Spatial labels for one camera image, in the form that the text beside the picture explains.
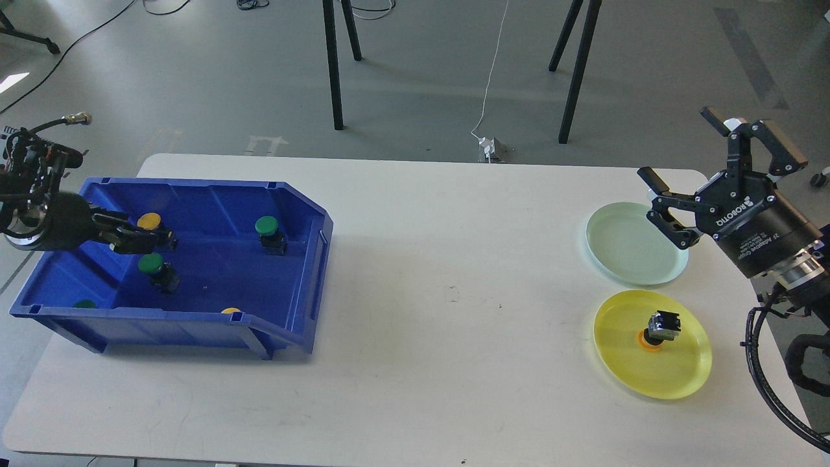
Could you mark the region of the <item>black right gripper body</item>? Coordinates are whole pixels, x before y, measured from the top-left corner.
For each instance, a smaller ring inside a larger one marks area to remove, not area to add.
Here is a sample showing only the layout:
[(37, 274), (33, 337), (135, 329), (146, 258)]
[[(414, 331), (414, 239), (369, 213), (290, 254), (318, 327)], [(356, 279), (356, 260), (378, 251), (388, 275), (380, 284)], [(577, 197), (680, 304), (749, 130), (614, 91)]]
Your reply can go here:
[(714, 237), (745, 278), (795, 258), (822, 235), (762, 173), (737, 177), (721, 171), (695, 195), (715, 207), (715, 212), (705, 210), (694, 216), (696, 227)]

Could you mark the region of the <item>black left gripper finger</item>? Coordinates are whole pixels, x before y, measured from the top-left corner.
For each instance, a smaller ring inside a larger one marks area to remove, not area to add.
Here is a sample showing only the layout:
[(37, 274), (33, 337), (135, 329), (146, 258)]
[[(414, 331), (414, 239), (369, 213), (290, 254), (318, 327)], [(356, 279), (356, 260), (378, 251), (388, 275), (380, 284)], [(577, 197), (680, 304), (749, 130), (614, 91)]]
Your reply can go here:
[(89, 205), (91, 213), (90, 234), (113, 233), (117, 230), (133, 232), (134, 226), (128, 222), (127, 213), (107, 210), (100, 205)]
[(115, 231), (107, 234), (107, 243), (116, 254), (151, 254), (170, 243), (170, 233)]

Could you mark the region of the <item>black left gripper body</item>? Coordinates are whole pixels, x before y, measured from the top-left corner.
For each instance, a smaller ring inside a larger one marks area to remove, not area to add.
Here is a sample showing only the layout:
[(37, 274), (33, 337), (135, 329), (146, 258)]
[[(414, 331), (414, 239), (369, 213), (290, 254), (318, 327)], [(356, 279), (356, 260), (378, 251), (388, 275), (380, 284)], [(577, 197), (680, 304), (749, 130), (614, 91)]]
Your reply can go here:
[(73, 250), (95, 235), (91, 204), (78, 194), (59, 192), (51, 198), (47, 220), (47, 227), (27, 245), (28, 250)]

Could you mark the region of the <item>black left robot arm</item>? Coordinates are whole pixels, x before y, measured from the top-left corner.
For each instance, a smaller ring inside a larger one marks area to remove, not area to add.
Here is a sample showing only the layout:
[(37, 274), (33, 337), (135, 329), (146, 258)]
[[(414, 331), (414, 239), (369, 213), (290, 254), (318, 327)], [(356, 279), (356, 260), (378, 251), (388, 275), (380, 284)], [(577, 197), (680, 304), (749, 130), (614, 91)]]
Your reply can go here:
[(116, 254), (174, 250), (178, 238), (156, 213), (131, 224), (127, 213), (104, 209), (78, 194), (60, 190), (66, 169), (79, 168), (85, 154), (39, 136), (56, 125), (89, 125), (78, 112), (32, 129), (2, 132), (2, 236), (24, 251), (70, 251), (88, 241)]

